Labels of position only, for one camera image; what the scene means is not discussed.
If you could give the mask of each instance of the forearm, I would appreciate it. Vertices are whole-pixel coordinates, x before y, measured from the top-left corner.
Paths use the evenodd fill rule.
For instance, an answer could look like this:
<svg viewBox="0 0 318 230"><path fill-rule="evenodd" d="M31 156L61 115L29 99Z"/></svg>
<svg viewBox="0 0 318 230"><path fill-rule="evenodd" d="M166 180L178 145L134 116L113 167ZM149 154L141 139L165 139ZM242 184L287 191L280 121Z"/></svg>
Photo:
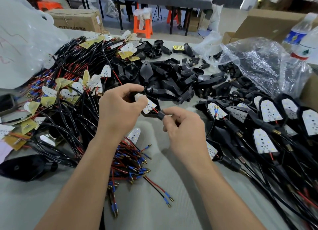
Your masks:
<svg viewBox="0 0 318 230"><path fill-rule="evenodd" d="M38 229L98 229L113 153L120 138L95 137Z"/></svg>
<svg viewBox="0 0 318 230"><path fill-rule="evenodd" d="M265 229L212 161L193 170L192 175L213 229Z"/></svg>

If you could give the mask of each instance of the orange plastic stool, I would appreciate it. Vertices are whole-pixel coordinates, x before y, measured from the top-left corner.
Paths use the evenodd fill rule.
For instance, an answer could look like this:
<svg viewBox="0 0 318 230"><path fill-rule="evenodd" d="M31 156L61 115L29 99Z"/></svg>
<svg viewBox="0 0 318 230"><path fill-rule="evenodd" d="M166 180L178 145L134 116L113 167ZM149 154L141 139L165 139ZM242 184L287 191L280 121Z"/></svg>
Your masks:
<svg viewBox="0 0 318 230"><path fill-rule="evenodd" d="M143 30L139 29L139 23L140 23L140 20L138 20L137 16L134 16L133 17L133 32L134 33L143 33L146 35L147 39L150 39L150 35L153 35L151 19L145 20L145 25L144 25L145 29L143 29Z"/></svg>
<svg viewBox="0 0 318 230"><path fill-rule="evenodd" d="M47 11L52 9L63 9L62 5L52 1L38 1L38 7L41 11Z"/></svg>
<svg viewBox="0 0 318 230"><path fill-rule="evenodd" d="M171 20L171 10L169 10L169 13L168 13L168 17L167 17L167 23L170 23L170 20ZM178 15L176 15L174 17L174 20L177 21L177 24L179 25L179 20L178 20Z"/></svg>

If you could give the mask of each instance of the small black rubber part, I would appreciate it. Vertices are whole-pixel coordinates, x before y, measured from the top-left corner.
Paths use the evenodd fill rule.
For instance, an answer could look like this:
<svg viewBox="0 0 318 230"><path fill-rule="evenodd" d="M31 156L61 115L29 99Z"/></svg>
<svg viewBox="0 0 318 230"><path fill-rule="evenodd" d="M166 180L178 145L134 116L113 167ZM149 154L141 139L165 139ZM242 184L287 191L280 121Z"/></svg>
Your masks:
<svg viewBox="0 0 318 230"><path fill-rule="evenodd" d="M157 113L157 118L160 120L163 120L164 116L165 116L165 113L162 110Z"/></svg>

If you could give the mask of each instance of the plastic bottle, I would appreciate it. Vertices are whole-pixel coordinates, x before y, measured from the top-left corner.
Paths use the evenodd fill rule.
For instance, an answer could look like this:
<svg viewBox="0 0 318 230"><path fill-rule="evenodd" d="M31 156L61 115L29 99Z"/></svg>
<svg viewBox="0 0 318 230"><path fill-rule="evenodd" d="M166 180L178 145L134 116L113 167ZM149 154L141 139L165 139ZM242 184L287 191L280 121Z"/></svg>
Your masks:
<svg viewBox="0 0 318 230"><path fill-rule="evenodd" d="M298 45L292 47L291 56L300 60L307 60L312 51L318 47L318 26L310 31Z"/></svg>
<svg viewBox="0 0 318 230"><path fill-rule="evenodd" d="M308 13L301 22L291 29L282 43L282 46L287 52L291 53L292 46L299 44L301 39L311 31L313 20L316 19L316 17L317 14Z"/></svg>

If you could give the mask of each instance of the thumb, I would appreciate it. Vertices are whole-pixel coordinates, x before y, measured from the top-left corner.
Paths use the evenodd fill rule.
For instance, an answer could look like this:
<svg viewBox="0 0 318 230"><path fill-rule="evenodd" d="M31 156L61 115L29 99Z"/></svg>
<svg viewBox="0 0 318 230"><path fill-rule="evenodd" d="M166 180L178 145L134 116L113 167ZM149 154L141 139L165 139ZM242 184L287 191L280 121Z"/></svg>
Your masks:
<svg viewBox="0 0 318 230"><path fill-rule="evenodd" d="M136 110L140 113L148 104L148 99L146 95L140 96L136 102L133 103Z"/></svg>
<svg viewBox="0 0 318 230"><path fill-rule="evenodd" d="M172 133L178 129L178 126L176 125L175 121L170 116L165 115L163 117L162 122L164 125L164 131L168 131L168 133Z"/></svg>

